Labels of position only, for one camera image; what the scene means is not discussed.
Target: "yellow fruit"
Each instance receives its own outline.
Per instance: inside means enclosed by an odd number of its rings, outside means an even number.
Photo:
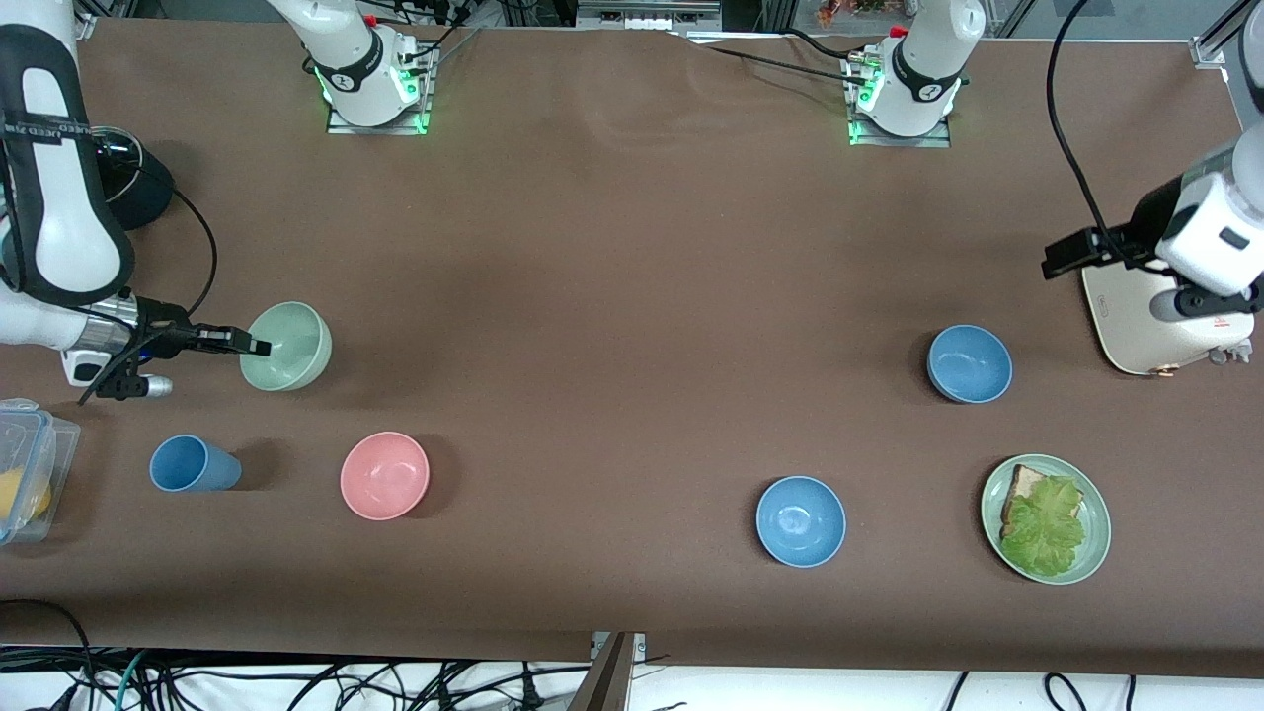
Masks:
[[[21,485],[21,467],[16,469],[9,469],[8,472],[0,474],[0,519],[8,519],[9,511],[13,509],[13,502],[18,498],[18,486]],[[52,502],[52,496],[49,496],[48,487],[39,495],[39,501],[35,502],[35,512],[30,515],[32,519],[38,517],[43,514],[48,505]]]

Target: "label on robot arm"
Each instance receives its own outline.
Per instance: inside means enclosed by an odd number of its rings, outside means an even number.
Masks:
[[[91,138],[91,128],[68,116],[49,116],[32,114],[15,109],[4,111],[3,134],[5,138],[27,139],[34,143],[57,144],[62,140],[85,140]]]

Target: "bowl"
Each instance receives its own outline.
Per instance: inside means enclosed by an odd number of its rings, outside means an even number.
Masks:
[[[430,462],[415,439],[394,431],[369,435],[343,462],[343,500],[370,521],[407,514],[426,495]]]
[[[772,482],[760,497],[755,530],[769,554],[795,568],[834,557],[847,534],[847,515],[833,490],[811,477]]]
[[[1085,500],[1079,505],[1079,514],[1076,515],[1085,526],[1085,540],[1076,547],[1076,562],[1064,573],[1057,576],[1029,573],[1015,566],[1001,550],[1001,511],[1005,510],[1005,500],[1009,498],[1014,467],[1019,464],[1026,464],[1042,474],[1071,477],[1076,481],[1076,488],[1085,495]],[[1106,501],[1083,472],[1057,457],[1020,454],[1006,459],[987,477],[978,509],[983,519],[983,535],[987,536],[987,543],[992,544],[992,550],[1001,557],[1001,560],[1005,560],[1006,566],[1036,582],[1047,584],[1078,583],[1096,573],[1097,568],[1106,560],[1106,553],[1110,552],[1110,512],[1106,510]]]
[[[944,397],[977,405],[1009,390],[1014,362],[992,331],[961,324],[939,331],[930,343],[927,372]]]
[[[250,324],[255,340],[272,344],[269,356],[241,356],[245,381],[265,392],[311,385],[329,364],[334,337],[311,306],[300,301],[277,304]]]

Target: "bread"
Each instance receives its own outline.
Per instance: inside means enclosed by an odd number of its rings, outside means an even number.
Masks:
[[[1005,497],[1005,509],[1001,510],[1001,521],[1005,524],[1001,528],[1001,538],[1005,538],[1014,533],[1014,525],[1010,522],[1010,504],[1014,501],[1015,496],[1031,496],[1031,490],[1035,485],[1043,482],[1048,478],[1045,474],[1028,467],[1025,464],[1018,464],[1014,467],[1014,481],[1010,482],[1010,493]],[[1079,501],[1083,502],[1085,495],[1079,493]],[[1079,514],[1079,505],[1071,512],[1072,516]]]

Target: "blue bowl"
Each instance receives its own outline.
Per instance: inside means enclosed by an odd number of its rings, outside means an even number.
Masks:
[[[1014,362],[1001,339],[972,325],[939,331],[930,344],[927,372],[944,397],[957,402],[991,402],[1010,387]]]
[[[786,477],[772,482],[760,497],[755,530],[777,560],[813,568],[843,545],[847,515],[828,486],[811,477]]]

